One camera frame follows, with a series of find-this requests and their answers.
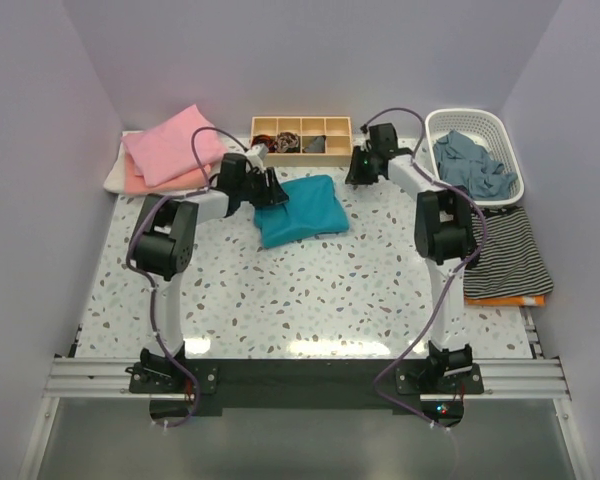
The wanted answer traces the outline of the teal t shirt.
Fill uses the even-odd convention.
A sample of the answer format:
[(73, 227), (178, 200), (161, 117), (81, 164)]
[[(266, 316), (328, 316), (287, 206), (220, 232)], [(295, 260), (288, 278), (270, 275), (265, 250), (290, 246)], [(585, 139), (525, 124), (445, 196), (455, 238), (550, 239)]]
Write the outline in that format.
[(349, 230), (348, 217), (330, 176), (298, 178), (281, 187), (289, 197), (286, 203), (255, 210), (254, 224), (264, 248)]

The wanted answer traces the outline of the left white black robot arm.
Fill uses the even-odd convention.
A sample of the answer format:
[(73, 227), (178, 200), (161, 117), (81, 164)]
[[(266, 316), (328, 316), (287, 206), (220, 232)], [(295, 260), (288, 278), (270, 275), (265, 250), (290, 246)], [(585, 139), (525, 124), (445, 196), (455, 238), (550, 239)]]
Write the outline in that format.
[(148, 195), (127, 250), (129, 270), (149, 282), (149, 341), (129, 370), (134, 393), (183, 393), (193, 402), (209, 393), (211, 372), (197, 378), (186, 365), (181, 326), (181, 285), (189, 268), (197, 227), (233, 215), (243, 203), (253, 207), (284, 205), (284, 192), (273, 167), (261, 167), (247, 154), (226, 154), (210, 185), (180, 195)]

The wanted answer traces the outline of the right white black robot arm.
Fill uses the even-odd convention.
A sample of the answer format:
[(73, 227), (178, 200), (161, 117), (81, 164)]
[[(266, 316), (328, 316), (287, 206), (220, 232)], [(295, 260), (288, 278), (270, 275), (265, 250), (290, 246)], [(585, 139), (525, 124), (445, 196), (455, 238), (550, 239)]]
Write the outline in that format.
[(404, 360), (393, 368), (396, 386), (417, 393), (446, 393), (471, 375), (473, 351), (461, 320), (463, 277), (474, 251), (471, 203), (466, 193), (433, 178), (416, 161), (416, 152), (401, 148), (390, 123), (363, 125), (363, 144), (352, 151), (345, 182), (373, 185), (380, 177), (393, 182), (415, 201), (414, 242), (428, 269), (433, 311), (415, 342), (428, 337), (428, 355), (419, 365)]

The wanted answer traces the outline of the wooden compartment organizer box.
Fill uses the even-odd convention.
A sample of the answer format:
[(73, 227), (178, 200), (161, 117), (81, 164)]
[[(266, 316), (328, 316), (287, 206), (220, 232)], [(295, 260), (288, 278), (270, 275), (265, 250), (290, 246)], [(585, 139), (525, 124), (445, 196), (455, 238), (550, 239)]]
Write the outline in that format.
[[(294, 132), (301, 140), (301, 151), (279, 154), (275, 139), (283, 131)], [(326, 136), (323, 154), (304, 154), (303, 136)], [(269, 147), (265, 164), (275, 167), (344, 167), (349, 164), (353, 146), (351, 119), (346, 116), (254, 116), (251, 120), (251, 144)]]

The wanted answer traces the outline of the dark grey folded cloth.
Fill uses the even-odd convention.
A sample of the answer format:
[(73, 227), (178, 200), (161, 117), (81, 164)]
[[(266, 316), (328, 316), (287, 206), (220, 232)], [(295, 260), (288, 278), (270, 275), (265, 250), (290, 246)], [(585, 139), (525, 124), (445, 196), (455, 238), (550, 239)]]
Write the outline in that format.
[(302, 152), (304, 154), (323, 154), (326, 150), (326, 136), (303, 136)]

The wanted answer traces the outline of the brown patterned scrunchie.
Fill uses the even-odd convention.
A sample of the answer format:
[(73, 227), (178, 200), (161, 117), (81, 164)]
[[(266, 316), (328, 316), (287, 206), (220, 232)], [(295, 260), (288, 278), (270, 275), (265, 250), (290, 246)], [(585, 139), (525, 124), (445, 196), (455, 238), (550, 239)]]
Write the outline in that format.
[(279, 154), (293, 154), (301, 151), (301, 140), (298, 134), (283, 131), (275, 139), (275, 151)]

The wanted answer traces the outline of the grey blue t shirt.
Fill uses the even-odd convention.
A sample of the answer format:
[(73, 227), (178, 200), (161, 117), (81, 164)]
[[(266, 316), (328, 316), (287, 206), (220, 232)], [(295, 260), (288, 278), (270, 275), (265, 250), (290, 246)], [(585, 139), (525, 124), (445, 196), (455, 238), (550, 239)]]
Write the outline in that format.
[(474, 200), (506, 200), (518, 179), (483, 146), (455, 130), (436, 141), (433, 153), (440, 179), (463, 187)]

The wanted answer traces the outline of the pink folded t shirt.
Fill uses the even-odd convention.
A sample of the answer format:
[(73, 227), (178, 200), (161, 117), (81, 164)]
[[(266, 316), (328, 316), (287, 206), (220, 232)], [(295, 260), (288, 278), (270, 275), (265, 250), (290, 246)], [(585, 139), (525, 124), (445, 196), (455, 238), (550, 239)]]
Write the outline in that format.
[(121, 142), (129, 195), (200, 188), (204, 175), (227, 152), (195, 105), (158, 126), (124, 135)]

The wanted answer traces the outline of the white plastic laundry basket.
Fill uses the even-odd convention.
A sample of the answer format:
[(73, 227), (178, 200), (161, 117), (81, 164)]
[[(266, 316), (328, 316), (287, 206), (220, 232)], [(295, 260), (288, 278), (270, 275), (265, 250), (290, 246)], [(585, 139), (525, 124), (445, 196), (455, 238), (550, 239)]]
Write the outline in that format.
[(474, 200), (481, 208), (507, 207), (518, 202), (524, 193), (524, 182), (509, 136), (501, 120), (484, 110), (455, 108), (435, 110), (425, 119), (425, 130), (429, 147), (431, 171), (440, 179), (433, 146), (441, 137), (455, 130), (483, 146), (491, 157), (505, 165), (507, 172), (514, 172), (518, 179), (509, 191), (509, 198), (500, 201)]

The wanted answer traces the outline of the white folded t shirt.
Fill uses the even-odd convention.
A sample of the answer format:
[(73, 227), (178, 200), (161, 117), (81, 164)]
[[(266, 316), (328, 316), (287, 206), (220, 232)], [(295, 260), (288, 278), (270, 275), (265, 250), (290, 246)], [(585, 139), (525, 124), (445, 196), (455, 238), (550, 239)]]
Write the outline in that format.
[(123, 194), (125, 192), (126, 181), (126, 150), (120, 146), (118, 156), (109, 174), (107, 175), (103, 189), (112, 194)]

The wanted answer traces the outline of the black white striped shirt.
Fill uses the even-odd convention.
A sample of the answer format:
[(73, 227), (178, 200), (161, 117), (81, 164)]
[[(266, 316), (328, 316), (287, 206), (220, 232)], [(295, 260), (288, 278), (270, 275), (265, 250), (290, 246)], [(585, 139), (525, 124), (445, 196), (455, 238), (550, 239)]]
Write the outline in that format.
[(525, 209), (484, 209), (474, 215), (473, 235), (483, 248), (464, 275), (464, 294), (471, 300), (538, 297), (554, 290)]

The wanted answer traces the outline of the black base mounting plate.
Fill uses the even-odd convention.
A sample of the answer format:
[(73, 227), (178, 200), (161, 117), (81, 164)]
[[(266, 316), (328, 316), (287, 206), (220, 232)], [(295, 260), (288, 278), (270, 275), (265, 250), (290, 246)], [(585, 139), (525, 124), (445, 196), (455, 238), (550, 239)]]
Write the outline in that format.
[(485, 392), (480, 369), (473, 366), (465, 376), (443, 377), (427, 384), (425, 362), (406, 360), (393, 373), (372, 381), (388, 364), (385, 360), (236, 360), (189, 359), (186, 368), (198, 381), (193, 386), (185, 375), (149, 370), (139, 362), (126, 369), (131, 376), (132, 394), (166, 396), (152, 400), (155, 418), (183, 417), (187, 395), (199, 395), (192, 402), (194, 414), (214, 417), (226, 409), (282, 410), (392, 410), (408, 414), (421, 407), (421, 397), (436, 398)]

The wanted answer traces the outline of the orange white tie-dye shirt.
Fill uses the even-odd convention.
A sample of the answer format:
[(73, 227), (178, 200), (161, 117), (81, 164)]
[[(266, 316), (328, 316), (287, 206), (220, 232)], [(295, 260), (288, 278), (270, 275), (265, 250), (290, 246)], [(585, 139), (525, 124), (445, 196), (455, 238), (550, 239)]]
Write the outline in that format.
[(514, 296), (514, 297), (496, 297), (496, 298), (484, 298), (474, 299), (465, 298), (467, 305), (474, 306), (491, 306), (491, 307), (513, 307), (513, 306), (527, 306), (527, 307), (544, 307), (546, 305), (546, 296)]

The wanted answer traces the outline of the aluminium extrusion rail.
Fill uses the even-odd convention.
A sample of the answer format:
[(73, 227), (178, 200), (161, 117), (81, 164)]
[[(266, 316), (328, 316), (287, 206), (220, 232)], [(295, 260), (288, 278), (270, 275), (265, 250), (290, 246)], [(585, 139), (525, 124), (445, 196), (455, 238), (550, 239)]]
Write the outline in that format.
[[(487, 399), (571, 397), (558, 359), (479, 359)], [(130, 395), (129, 359), (58, 358), (43, 395), (50, 398), (116, 398)]]

